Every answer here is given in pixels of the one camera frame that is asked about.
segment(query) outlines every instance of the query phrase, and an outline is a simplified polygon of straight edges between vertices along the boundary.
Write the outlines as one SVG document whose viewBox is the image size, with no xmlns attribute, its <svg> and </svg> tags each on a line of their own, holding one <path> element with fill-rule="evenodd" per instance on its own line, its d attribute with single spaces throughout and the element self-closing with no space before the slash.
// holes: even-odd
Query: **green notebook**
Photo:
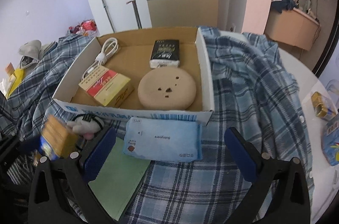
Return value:
<svg viewBox="0 0 339 224">
<path fill-rule="evenodd" d="M 117 221 L 133 200 L 150 164 L 150 160 L 122 154 L 123 146 L 124 141 L 117 138 L 96 180 L 89 182 L 101 206 Z"/>
</svg>

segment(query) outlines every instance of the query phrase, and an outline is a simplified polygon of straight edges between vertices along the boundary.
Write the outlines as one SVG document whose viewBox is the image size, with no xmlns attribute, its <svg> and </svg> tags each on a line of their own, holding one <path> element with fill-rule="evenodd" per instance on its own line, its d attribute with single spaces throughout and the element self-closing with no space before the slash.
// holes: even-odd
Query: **black cigarette pack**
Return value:
<svg viewBox="0 0 339 224">
<path fill-rule="evenodd" d="M 163 39 L 154 42 L 150 57 L 152 69 L 164 66 L 178 67 L 179 64 L 179 40 Z"/>
</svg>

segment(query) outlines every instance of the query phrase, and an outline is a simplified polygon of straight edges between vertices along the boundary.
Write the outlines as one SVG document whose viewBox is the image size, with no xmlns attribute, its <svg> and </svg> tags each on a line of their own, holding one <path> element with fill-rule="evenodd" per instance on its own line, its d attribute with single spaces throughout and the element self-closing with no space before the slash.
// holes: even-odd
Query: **charging cable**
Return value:
<svg viewBox="0 0 339 224">
<path fill-rule="evenodd" d="M 111 58 L 118 50 L 118 40 L 115 37 L 110 37 L 105 41 L 102 46 L 101 52 L 95 58 L 95 62 L 86 69 L 84 74 L 82 75 L 83 80 L 89 73 L 91 73 L 96 67 L 99 65 L 104 65 L 109 58 Z"/>
</svg>

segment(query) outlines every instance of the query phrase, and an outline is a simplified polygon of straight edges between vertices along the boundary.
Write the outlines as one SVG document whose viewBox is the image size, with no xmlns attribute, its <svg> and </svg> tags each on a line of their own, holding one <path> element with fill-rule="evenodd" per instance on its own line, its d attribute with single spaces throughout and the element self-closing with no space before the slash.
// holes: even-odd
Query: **round beige object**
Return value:
<svg viewBox="0 0 339 224">
<path fill-rule="evenodd" d="M 175 67 L 148 72 L 138 86 L 140 103 L 152 110 L 185 110 L 194 101 L 196 92 L 192 76 Z"/>
</svg>

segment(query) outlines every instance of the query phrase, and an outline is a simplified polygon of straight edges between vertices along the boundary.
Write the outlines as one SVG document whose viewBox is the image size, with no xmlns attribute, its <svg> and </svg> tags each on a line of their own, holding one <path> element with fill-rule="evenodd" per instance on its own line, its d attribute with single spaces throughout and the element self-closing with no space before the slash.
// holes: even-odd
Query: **blue package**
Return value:
<svg viewBox="0 0 339 224">
<path fill-rule="evenodd" d="M 40 136 L 40 147 L 38 148 L 40 154 L 47 156 L 51 161 L 59 159 L 59 156 L 55 154 L 50 143 L 46 141 L 43 136 Z"/>
<path fill-rule="evenodd" d="M 331 166 L 339 163 L 339 114 L 325 125 L 321 148 Z"/>
<path fill-rule="evenodd" d="M 126 125 L 123 153 L 175 163 L 201 160 L 201 130 L 193 121 L 132 117 Z"/>
</svg>

